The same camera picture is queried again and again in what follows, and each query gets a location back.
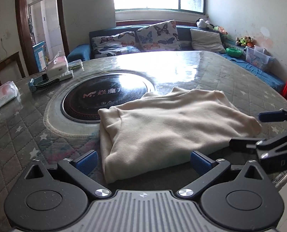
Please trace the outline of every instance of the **gray quilted tablecloth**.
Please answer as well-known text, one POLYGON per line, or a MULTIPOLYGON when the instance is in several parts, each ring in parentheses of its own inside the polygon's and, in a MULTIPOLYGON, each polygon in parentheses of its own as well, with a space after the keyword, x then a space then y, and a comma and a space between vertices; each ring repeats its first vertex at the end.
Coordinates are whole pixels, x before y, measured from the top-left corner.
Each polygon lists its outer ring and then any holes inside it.
MULTIPOLYGON (((65 157, 77 158, 91 149, 100 152, 98 131, 90 137, 70 138, 57 135, 47 128, 44 115, 50 100, 66 90, 75 80, 80 80, 81 76, 120 69, 145 75, 160 94, 170 92, 174 86, 222 90, 238 109, 251 116, 287 105, 287 101, 264 82, 212 52, 150 52, 91 60, 84 62, 84 71, 75 72, 74 80, 62 82, 34 95, 27 86, 29 78, 20 80, 16 82, 20 97, 0 109, 0 231, 10 229, 3 210, 4 200, 31 159, 38 158, 45 164, 54 164, 65 157)), ((286 131, 287 122, 263 124, 262 130, 260 137, 271 138, 286 131)), ((227 148, 211 155, 213 159, 220 157, 240 165, 253 158, 233 153, 227 148)), ((284 184, 280 180, 286 178, 285 174, 286 172, 275 174, 271 178, 280 186, 284 184)), ((106 185, 101 161, 90 177, 106 185)), ((111 190, 176 191, 197 177, 190 164, 186 163, 118 181, 108 187, 111 190)))

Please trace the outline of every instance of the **small container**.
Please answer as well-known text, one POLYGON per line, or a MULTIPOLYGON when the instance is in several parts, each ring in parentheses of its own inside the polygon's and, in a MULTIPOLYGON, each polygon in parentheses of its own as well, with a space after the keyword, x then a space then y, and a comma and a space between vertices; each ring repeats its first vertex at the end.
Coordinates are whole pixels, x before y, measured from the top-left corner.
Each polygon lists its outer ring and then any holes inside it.
POLYGON ((232 57, 241 57, 243 52, 234 48, 227 48, 226 53, 232 57))
POLYGON ((68 70, 74 70, 83 67, 82 60, 78 59, 68 63, 68 70))
POLYGON ((265 55, 259 51, 247 47, 245 61, 264 72, 269 72, 274 61, 274 57, 265 55))

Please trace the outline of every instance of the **folded cream shirt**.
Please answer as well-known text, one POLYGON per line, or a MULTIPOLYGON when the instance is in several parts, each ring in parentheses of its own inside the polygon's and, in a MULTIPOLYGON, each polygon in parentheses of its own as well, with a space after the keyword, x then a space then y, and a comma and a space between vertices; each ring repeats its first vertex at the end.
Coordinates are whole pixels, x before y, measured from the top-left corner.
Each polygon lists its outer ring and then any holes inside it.
POLYGON ((100 148, 107 183, 208 155, 232 137, 261 132, 254 117, 240 112, 221 91, 148 92, 141 99, 100 109, 100 148))

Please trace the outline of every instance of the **butterfly pillow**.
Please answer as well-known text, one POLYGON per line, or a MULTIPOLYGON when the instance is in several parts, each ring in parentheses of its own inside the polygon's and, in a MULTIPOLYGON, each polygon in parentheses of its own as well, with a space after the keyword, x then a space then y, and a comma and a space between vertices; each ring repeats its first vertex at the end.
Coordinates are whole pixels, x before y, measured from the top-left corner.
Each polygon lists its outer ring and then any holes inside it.
POLYGON ((135 32, 93 37, 91 45, 95 58, 140 52, 135 47, 135 32))
POLYGON ((181 50, 175 20, 143 27, 137 30, 137 36, 145 51, 181 50))

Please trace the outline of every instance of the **plush toy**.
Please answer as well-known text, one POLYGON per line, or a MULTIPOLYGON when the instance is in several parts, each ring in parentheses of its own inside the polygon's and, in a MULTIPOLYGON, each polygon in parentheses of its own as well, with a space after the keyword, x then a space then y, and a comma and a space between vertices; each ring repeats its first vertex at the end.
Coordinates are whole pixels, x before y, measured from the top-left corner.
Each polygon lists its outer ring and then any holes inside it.
POLYGON ((197 24, 197 27, 200 29, 206 29, 207 28, 207 23, 202 18, 197 20, 196 24, 197 24))
POLYGON ((236 45, 241 46, 241 47, 246 47, 249 46, 251 48, 254 48, 254 44, 253 44, 254 38, 249 37, 249 36, 245 36, 243 38, 236 38, 236 45))
POLYGON ((213 30, 214 26, 213 24, 210 24, 209 21, 204 21, 202 18, 198 19, 196 21, 197 27, 200 29, 208 29, 208 30, 213 30))
POLYGON ((214 26, 212 24, 210 24, 209 21, 205 21, 205 23, 207 24, 208 29, 213 30, 214 26))
POLYGON ((221 26, 215 26, 213 30, 221 32, 223 35, 228 35, 227 31, 225 31, 225 29, 221 26))

